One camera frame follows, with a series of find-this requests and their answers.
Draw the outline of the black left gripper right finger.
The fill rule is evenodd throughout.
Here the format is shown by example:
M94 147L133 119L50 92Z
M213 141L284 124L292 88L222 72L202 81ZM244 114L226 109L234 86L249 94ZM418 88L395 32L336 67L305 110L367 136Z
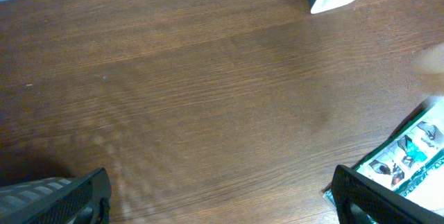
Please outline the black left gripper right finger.
M340 224L443 224L442 216L344 165L335 168L331 190Z

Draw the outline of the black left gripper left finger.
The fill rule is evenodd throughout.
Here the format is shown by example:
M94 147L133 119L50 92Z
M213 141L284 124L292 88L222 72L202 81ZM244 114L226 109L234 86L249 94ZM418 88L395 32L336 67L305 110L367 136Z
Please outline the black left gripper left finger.
M104 168L2 187L1 224L108 224L111 194Z

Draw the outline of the green white package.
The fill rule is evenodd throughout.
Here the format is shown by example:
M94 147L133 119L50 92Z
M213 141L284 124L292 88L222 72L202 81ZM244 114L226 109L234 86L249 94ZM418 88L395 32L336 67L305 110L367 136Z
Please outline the green white package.
M423 101L384 143L349 168L443 217L443 97ZM323 197L336 210L331 184Z

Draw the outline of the white tube with gold cap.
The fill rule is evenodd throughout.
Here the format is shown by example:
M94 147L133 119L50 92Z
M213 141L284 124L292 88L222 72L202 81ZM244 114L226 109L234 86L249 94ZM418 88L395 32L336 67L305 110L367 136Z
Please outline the white tube with gold cap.
M420 74L442 74L443 43L423 51L414 60L413 68Z

